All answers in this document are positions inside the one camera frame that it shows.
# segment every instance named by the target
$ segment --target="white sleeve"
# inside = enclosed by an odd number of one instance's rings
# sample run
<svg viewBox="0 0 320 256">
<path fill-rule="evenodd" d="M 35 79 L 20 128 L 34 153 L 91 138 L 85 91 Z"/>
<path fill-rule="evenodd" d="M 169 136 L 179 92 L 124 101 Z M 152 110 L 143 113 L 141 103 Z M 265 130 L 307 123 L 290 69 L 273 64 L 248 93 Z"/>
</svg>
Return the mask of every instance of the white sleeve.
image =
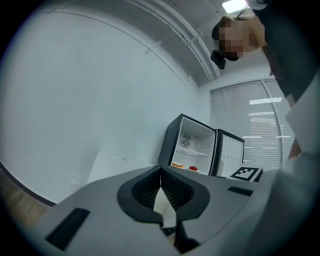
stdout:
<svg viewBox="0 0 320 256">
<path fill-rule="evenodd" d="M 253 10 L 262 10 L 267 7 L 266 3 L 258 3 L 257 0 L 246 0 L 248 6 Z"/>
</svg>

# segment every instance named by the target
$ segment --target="person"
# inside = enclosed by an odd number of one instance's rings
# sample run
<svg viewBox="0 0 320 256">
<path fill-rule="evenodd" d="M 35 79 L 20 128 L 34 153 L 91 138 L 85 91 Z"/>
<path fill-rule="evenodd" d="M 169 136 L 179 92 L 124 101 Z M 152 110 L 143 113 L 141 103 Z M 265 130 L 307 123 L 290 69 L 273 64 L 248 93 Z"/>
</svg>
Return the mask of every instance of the person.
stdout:
<svg viewBox="0 0 320 256">
<path fill-rule="evenodd" d="M 312 18 L 297 18 L 288 5 L 281 5 L 279 1 L 248 0 L 247 3 L 253 13 L 223 16 L 213 28 L 212 38 L 218 41 L 219 51 L 230 61 L 262 49 L 270 65 L 270 75 L 275 76 L 292 108 L 319 68 L 319 59 L 313 52 L 315 45 L 308 37 L 312 32 L 305 30 L 305 26 L 313 24 Z M 295 139 L 289 158 L 300 152 Z"/>
</svg>

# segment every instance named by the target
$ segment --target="black t-shirt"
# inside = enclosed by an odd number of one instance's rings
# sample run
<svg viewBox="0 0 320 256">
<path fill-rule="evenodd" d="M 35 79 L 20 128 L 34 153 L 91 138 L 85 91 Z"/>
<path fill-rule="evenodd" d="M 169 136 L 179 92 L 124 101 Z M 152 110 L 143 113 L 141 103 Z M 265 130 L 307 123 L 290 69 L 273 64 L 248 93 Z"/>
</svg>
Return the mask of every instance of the black t-shirt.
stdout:
<svg viewBox="0 0 320 256">
<path fill-rule="evenodd" d="M 313 22 L 299 13 L 297 16 L 292 15 L 288 6 L 275 1 L 261 6 L 255 3 L 250 7 L 265 28 L 267 46 L 263 52 L 271 71 L 284 96 L 291 94 L 296 102 L 319 68 L 319 59 L 312 44 L 315 32 L 308 33 L 307 27 Z"/>
</svg>

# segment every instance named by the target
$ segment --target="red object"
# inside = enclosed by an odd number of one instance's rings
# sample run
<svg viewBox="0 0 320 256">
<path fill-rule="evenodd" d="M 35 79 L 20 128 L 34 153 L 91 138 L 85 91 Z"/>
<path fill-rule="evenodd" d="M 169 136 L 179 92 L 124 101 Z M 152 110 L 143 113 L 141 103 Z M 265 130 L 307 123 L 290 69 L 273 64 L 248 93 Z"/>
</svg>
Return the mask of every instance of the red object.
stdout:
<svg viewBox="0 0 320 256">
<path fill-rule="evenodd" d="M 190 166 L 189 169 L 192 170 L 192 171 L 198 171 L 198 168 L 195 167 L 195 166 Z"/>
</svg>

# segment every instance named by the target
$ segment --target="black baseboard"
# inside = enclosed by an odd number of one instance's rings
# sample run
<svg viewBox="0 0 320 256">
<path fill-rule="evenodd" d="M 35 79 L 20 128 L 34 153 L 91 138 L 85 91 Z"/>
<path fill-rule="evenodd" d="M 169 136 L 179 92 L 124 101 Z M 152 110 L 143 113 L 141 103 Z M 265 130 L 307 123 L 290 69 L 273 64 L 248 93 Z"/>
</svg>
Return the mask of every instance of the black baseboard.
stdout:
<svg viewBox="0 0 320 256">
<path fill-rule="evenodd" d="M 24 186 L 20 181 L 18 181 L 15 177 L 13 177 L 13 175 L 7 170 L 7 168 L 2 164 L 1 161 L 0 161 L 0 168 L 15 185 L 17 185 L 21 190 L 26 192 L 29 196 L 33 197 L 34 199 L 38 200 L 39 202 L 41 202 L 47 206 L 53 207 L 56 205 L 54 202 L 51 202 L 51 201 L 43 198 L 42 196 L 34 193 L 29 188 Z"/>
</svg>

